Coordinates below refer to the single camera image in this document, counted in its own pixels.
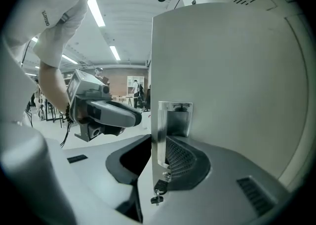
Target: ceiling light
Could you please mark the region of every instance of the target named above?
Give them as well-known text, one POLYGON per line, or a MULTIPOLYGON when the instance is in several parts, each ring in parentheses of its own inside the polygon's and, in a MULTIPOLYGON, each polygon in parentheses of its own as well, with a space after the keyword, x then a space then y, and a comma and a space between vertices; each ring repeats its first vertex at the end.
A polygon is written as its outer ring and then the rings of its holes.
POLYGON ((91 10, 91 13, 95 19, 95 21, 97 22, 98 26, 99 27, 104 27, 105 24, 104 24, 104 21, 103 21, 103 18, 102 18, 102 15, 100 13, 100 9, 98 7, 98 3, 96 0, 88 0, 88 6, 91 10))
POLYGON ((113 55, 115 56, 116 60, 120 60, 119 54, 118 54, 117 49, 115 48, 115 46, 110 46, 110 49, 111 49, 113 55))
POLYGON ((69 57, 67 57, 67 56, 65 56, 64 54, 63 55, 61 55, 63 58, 65 58, 65 59, 67 59, 68 61, 70 61, 70 62, 72 62, 73 64, 75 64, 75 65, 77 65, 78 63, 76 62, 76 61, 74 61, 74 60, 72 60, 71 58, 69 58, 69 57))

